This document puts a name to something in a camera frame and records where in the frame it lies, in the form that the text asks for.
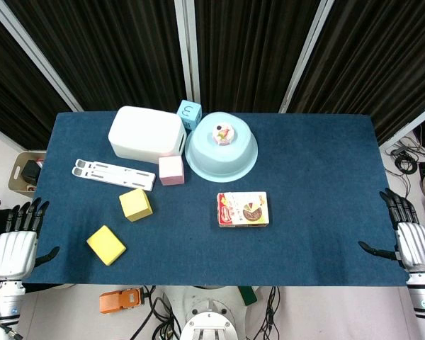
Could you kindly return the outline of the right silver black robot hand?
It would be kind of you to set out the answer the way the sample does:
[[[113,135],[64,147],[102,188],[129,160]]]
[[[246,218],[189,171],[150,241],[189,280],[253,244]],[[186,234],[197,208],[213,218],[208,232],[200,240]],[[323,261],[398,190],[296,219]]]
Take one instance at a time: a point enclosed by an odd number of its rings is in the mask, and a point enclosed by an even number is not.
[[[373,248],[363,241],[359,246],[373,256],[398,261],[408,273],[425,273],[425,228],[415,207],[389,188],[381,191],[380,197],[387,206],[396,245],[392,251]]]

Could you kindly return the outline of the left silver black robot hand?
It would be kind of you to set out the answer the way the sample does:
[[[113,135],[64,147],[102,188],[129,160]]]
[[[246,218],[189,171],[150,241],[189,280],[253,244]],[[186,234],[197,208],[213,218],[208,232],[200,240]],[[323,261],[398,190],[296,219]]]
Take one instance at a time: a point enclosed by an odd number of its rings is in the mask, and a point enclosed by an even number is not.
[[[50,203],[40,198],[14,206],[7,215],[0,234],[0,281],[21,281],[33,269],[53,260],[58,246],[44,256],[37,256],[38,241],[44,216]]]

